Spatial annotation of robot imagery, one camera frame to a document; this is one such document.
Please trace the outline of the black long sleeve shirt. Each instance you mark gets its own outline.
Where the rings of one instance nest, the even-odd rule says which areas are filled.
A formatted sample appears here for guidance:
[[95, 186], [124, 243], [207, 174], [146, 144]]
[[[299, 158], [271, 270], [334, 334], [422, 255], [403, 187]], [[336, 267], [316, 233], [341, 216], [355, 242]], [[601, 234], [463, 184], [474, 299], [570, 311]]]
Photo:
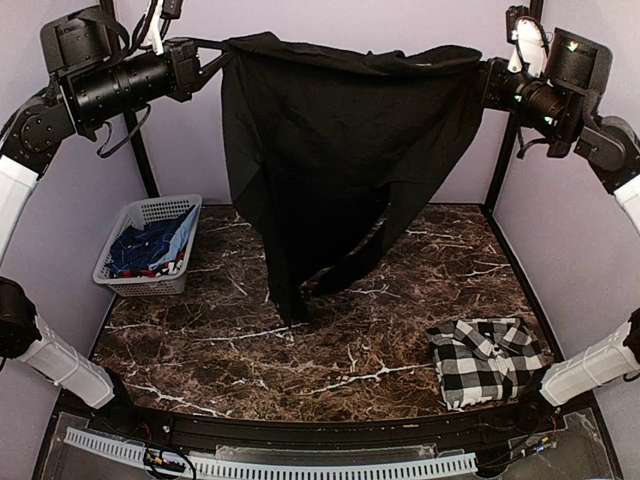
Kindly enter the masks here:
[[374, 270], [473, 142], [481, 53], [408, 55], [228, 41], [221, 89], [232, 202], [260, 234], [271, 301], [304, 322], [302, 285], [342, 291]]

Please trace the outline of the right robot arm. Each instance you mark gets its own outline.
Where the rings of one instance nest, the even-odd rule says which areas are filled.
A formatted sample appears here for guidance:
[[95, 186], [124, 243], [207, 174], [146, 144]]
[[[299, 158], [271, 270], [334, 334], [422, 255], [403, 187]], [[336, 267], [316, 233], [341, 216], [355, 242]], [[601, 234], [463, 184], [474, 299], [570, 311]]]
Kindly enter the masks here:
[[[613, 63], [611, 50], [557, 28], [546, 34], [530, 16], [507, 26], [510, 58], [488, 60], [484, 107], [507, 111], [540, 133], [550, 158], [574, 152], [585, 159], [633, 225], [639, 223], [639, 138], [618, 116], [598, 112]], [[639, 377], [639, 314], [572, 358], [536, 371], [510, 413], [521, 434], [534, 432], [573, 398], [617, 378]]]

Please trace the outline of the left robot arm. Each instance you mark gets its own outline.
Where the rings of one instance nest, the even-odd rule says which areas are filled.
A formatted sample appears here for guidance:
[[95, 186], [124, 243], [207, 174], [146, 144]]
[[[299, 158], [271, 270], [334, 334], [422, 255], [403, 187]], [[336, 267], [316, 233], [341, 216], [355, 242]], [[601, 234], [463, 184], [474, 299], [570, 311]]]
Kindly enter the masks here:
[[[225, 43], [166, 39], [179, 18], [179, 1], [152, 1], [133, 32], [102, 6], [91, 6], [42, 27], [49, 83], [19, 107], [1, 130], [1, 246], [8, 247], [24, 207], [61, 143], [91, 141], [108, 120], [148, 109], [153, 100], [191, 100], [229, 61]], [[80, 354], [38, 314], [24, 289], [1, 280], [1, 357], [16, 359], [60, 386], [120, 436], [141, 427], [117, 375]]]

